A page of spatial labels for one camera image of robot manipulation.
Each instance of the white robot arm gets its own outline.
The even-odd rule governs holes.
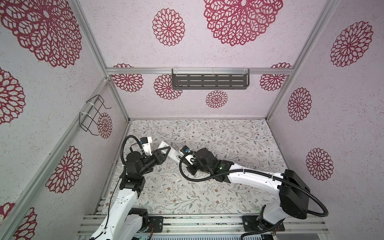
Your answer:
[[[161,142],[160,147],[165,146],[169,145]],[[307,213],[321,217],[328,215],[326,207],[310,193],[309,187],[294,171],[286,169],[284,173],[273,173],[246,168],[230,161],[218,160],[206,148],[192,151],[187,146],[183,146],[178,152],[171,149],[168,156],[179,164],[180,174],[189,181],[201,182],[214,179],[218,182],[246,184],[276,196],[277,200],[261,209],[257,219],[258,232],[274,229],[288,216],[306,219]],[[187,165],[187,170],[192,175],[199,170],[210,176],[202,179],[189,178],[183,173],[182,164]],[[309,211],[309,198],[313,199],[324,212]]]

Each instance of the red flower pattern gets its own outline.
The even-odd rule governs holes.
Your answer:
[[[38,60],[66,68],[79,58],[80,29],[66,0],[1,0],[0,16],[20,46]]]
[[[7,217],[8,213],[10,212],[10,210],[13,208],[14,205],[15,203],[7,202],[6,204],[0,206],[0,224]]]
[[[311,103],[311,95],[307,89],[294,90],[288,101],[289,116],[295,121],[303,120],[310,112]]]
[[[307,155],[306,162],[308,171],[318,180],[327,180],[333,174],[333,161],[323,149],[312,149]]]
[[[163,8],[152,21],[156,38],[165,46],[174,46],[184,37],[184,22],[180,14],[173,9]]]
[[[348,66],[361,58],[372,41],[372,26],[360,21],[344,29],[331,49],[331,61],[338,67]]]
[[[265,33],[283,0],[204,0],[207,28],[221,43],[244,45]]]
[[[97,130],[100,136],[108,138],[112,133],[112,120],[108,113],[102,113],[97,121]]]
[[[35,208],[31,207],[29,213],[24,217],[21,225],[17,228],[15,234],[13,235],[14,240],[31,240],[35,235],[35,229],[37,227],[36,221],[37,214],[35,213]]]
[[[133,68],[129,64],[117,64],[115,68]],[[136,92],[143,87],[143,78],[141,74],[115,74],[111,75],[113,82],[127,92]]]
[[[25,95],[19,81],[0,68],[0,125],[18,118],[25,106]]]
[[[278,63],[272,66],[272,68],[290,68],[289,63]],[[279,89],[283,84],[287,75],[284,74],[264,74],[260,78],[260,86],[268,91]]]
[[[83,167],[82,162],[79,150],[70,146],[45,186],[50,192],[64,193],[68,191],[79,179]]]
[[[207,95],[205,102],[211,108],[219,108],[224,106],[224,104],[227,103],[227,100],[228,96],[225,92],[214,90]]]
[[[169,74],[163,74],[156,78],[153,87],[157,95],[168,100],[178,98],[183,93],[183,90],[172,88],[172,77]]]

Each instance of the floral tablecloth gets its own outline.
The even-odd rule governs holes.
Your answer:
[[[206,147],[218,159],[257,170],[283,172],[286,168],[265,120],[136,120],[131,123],[129,134],[137,138],[151,136],[152,149],[166,141],[176,150],[184,145],[193,150]],[[125,155],[133,143],[127,142]],[[118,162],[103,214],[108,211],[122,169],[122,163]],[[195,177],[205,175],[197,173]],[[189,182],[169,158],[146,174],[145,179],[135,207],[146,208],[150,214],[254,214],[275,199],[266,191],[243,184],[215,180]]]

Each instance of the black cable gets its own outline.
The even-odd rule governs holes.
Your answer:
[[[107,215],[107,222],[105,223],[105,228],[104,228],[104,229],[107,229],[107,226],[108,226],[108,219],[109,219],[109,208],[111,207],[111,202],[112,202],[113,194],[115,193],[115,191],[116,191],[116,188],[117,188],[117,186],[119,185],[119,181],[120,181],[120,178],[119,178],[118,182],[116,183],[116,186],[115,186],[115,189],[113,190],[113,193],[112,193],[111,199],[109,200],[109,205],[108,205],[108,215]]]
[[[131,152],[133,152],[133,150],[132,150],[132,146],[135,145],[135,144],[137,144],[137,142],[134,143],[134,144],[132,144],[132,145],[129,147],[129,149],[130,149]]]
[[[141,149],[141,152],[144,152],[144,149],[143,149],[143,146],[141,145],[140,141],[137,139],[137,137],[133,136],[133,135],[128,135],[124,138],[122,144],[121,144],[121,151],[120,151],[120,159],[121,159],[121,162],[123,163],[123,165],[125,165],[125,160],[124,160],[124,146],[125,146],[125,143],[127,142],[127,140],[129,138],[133,138],[137,144],[139,145],[140,149]]]
[[[96,238],[100,237],[102,234],[103,234],[103,232],[101,232],[97,237],[95,237],[95,238],[90,238],[89,240],[95,240]]]
[[[275,229],[276,230],[276,227],[278,225],[280,225],[282,222],[284,221],[284,219],[281,219],[280,221],[278,221],[277,223],[275,223],[275,225],[273,225],[272,227],[266,229],[266,230],[262,230],[262,231],[258,231],[258,232],[246,232],[246,233],[243,233],[241,236],[240,236],[240,240],[244,240],[244,237],[245,236],[249,236],[249,235],[254,235],[254,234],[261,234],[261,233],[265,233],[265,232],[269,232],[270,230],[272,229]]]
[[[272,178],[273,180],[276,180],[276,181],[279,181],[279,182],[282,182],[284,183],[285,185],[288,185],[290,187],[293,187],[293,188],[296,188],[298,189],[299,191],[303,192],[305,195],[307,195],[310,199],[312,199],[315,203],[317,203],[319,205],[319,207],[321,207],[321,209],[323,210],[323,213],[318,213],[318,212],[313,212],[313,211],[308,211],[309,214],[312,214],[312,215],[315,215],[315,216],[319,216],[319,217],[326,217],[328,216],[328,209],[324,206],[324,204],[319,200],[317,199],[313,194],[311,194],[310,192],[308,192],[307,190],[301,188],[300,186],[296,185],[296,184],[293,184],[285,179],[281,179],[279,177],[275,177],[275,176],[272,176],[268,173],[265,173],[265,172],[259,172],[259,171],[256,171],[256,170],[253,170],[253,169],[234,169],[234,170],[229,170],[229,171],[226,171],[226,172],[222,172],[222,173],[219,173],[219,174],[215,174],[215,175],[212,175],[212,176],[209,176],[209,177],[205,177],[205,178],[200,178],[200,179],[193,179],[193,178],[190,178],[190,177],[187,177],[182,168],[181,168],[181,163],[183,162],[183,160],[185,159],[186,156],[188,155],[192,155],[193,153],[192,152],[188,152],[186,153],[181,159],[180,159],[180,162],[179,162],[179,170],[180,170],[180,173],[181,175],[187,179],[188,181],[191,181],[191,182],[202,182],[202,181],[206,181],[206,180],[209,180],[209,179],[213,179],[215,177],[218,177],[218,176],[221,176],[221,175],[225,175],[225,174],[230,174],[230,173],[234,173],[234,172],[249,172],[249,173],[253,173],[253,174],[258,174],[258,175],[261,175],[261,176],[264,176],[264,177],[267,177],[267,178]]]

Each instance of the white wall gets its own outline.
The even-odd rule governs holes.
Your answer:
[[[108,67],[221,68],[269,68],[279,63],[293,65],[324,2],[244,1],[246,4],[243,6],[241,1],[217,0],[80,0]],[[215,14],[221,16],[217,24],[212,24],[207,17],[208,12],[212,11],[211,6],[218,8]],[[255,12],[268,14],[256,17]],[[178,28],[180,32],[176,34],[171,30],[159,33],[159,26],[167,29],[167,24],[172,25],[160,23],[159,15],[176,19],[178,22],[175,29]],[[242,40],[236,43],[223,42],[209,28],[212,25],[222,26],[219,32],[226,32],[222,35],[224,38]],[[171,45],[159,41],[159,37],[167,34],[170,35],[165,42],[172,42]],[[223,90],[222,94],[227,97],[227,101],[218,108],[212,108],[206,103],[207,96],[213,92],[210,90],[183,90],[177,98],[162,98],[154,88],[158,77],[155,74],[116,77],[119,78],[115,80],[117,86],[121,82],[128,86],[134,85],[129,89],[118,89],[130,117],[264,118],[279,91],[263,89],[260,85],[261,75],[251,75],[247,90]],[[165,90],[167,84],[163,83],[162,87]]]
[[[0,4],[0,224],[10,210],[10,204],[18,200],[103,79],[66,1],[55,6],[61,11],[58,15],[49,2],[22,6],[29,8],[29,14],[35,14],[36,18],[29,18],[23,8],[11,7],[11,3]],[[19,15],[9,15],[10,9]],[[61,28],[64,17],[68,17],[66,28]],[[9,104],[15,103],[12,102],[15,91],[7,81],[11,77],[20,84],[17,85],[19,104],[23,104],[21,99],[25,97],[25,106],[18,108],[19,114],[14,111],[13,119],[5,116],[7,109],[12,109]],[[73,234],[78,225],[76,220],[93,212],[125,124],[110,91],[107,89],[103,94],[106,103],[112,107],[105,111],[112,119],[111,135],[105,139],[84,131],[78,134],[72,144],[83,159],[77,179],[81,183],[73,182],[63,193],[47,191],[48,195],[37,200],[41,205],[32,205],[37,218],[31,214],[29,224],[37,220],[39,227],[31,225],[33,232],[27,239],[35,235],[36,229],[41,235],[33,239],[48,239],[57,230],[53,225],[57,228],[70,226],[70,231],[63,229]],[[92,127],[97,134],[96,125]]]
[[[110,88],[106,88],[101,96],[106,107],[101,107],[101,113],[107,113],[112,122],[110,135],[94,136],[90,132],[79,130],[75,139],[70,143],[78,150],[81,156],[81,173],[68,172],[70,178],[78,179],[69,190],[58,192],[50,189],[54,181],[48,181],[36,199],[31,204],[37,214],[35,236],[33,239],[71,239],[77,233],[78,227],[86,214],[93,214],[100,200],[101,191],[106,184],[109,168],[117,159],[114,158],[117,149],[120,149],[119,139],[123,134],[125,120],[111,95]],[[96,125],[91,124],[93,134],[99,134]]]
[[[379,0],[341,1],[270,120],[289,167],[328,207],[324,220],[334,240],[382,239],[384,234],[383,11]],[[360,21],[371,28],[356,24],[343,33]],[[340,58],[345,63],[340,65],[331,58],[339,45],[351,50],[355,62]],[[298,88],[309,91],[311,107],[295,121],[288,102]],[[329,157],[316,156],[313,149]]]

